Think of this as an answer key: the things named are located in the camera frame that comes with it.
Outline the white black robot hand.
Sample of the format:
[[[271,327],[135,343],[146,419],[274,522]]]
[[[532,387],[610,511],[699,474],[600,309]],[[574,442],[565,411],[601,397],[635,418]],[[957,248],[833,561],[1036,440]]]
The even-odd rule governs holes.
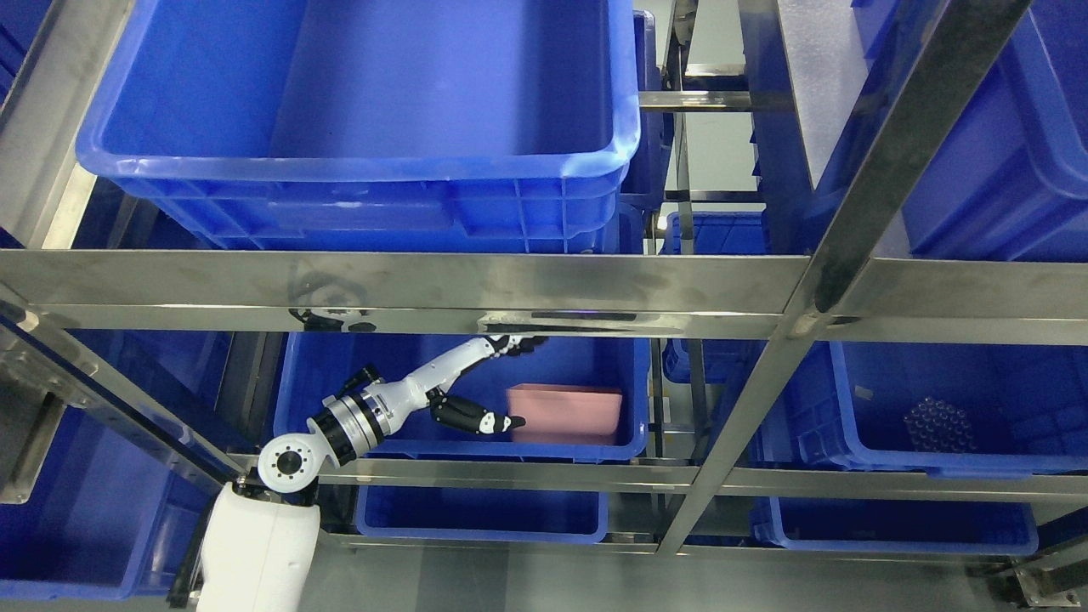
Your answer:
[[[397,381],[385,381],[367,365],[343,384],[337,395],[323,399],[324,408],[312,423],[324,427],[333,418],[350,441],[369,434],[381,442],[398,433],[417,411],[431,411],[435,421],[463,433],[505,433],[524,426],[526,420],[500,416],[472,400],[452,396],[452,385],[479,364],[532,353],[546,341],[547,336],[470,338]]]

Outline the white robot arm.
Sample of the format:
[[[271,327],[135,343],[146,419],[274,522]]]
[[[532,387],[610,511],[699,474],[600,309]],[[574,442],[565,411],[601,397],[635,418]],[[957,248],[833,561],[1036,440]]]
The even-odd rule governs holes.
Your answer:
[[[244,480],[223,485],[166,593],[170,609],[295,611],[321,533],[316,485],[397,433],[431,392],[374,382],[323,400],[302,433],[279,434]]]

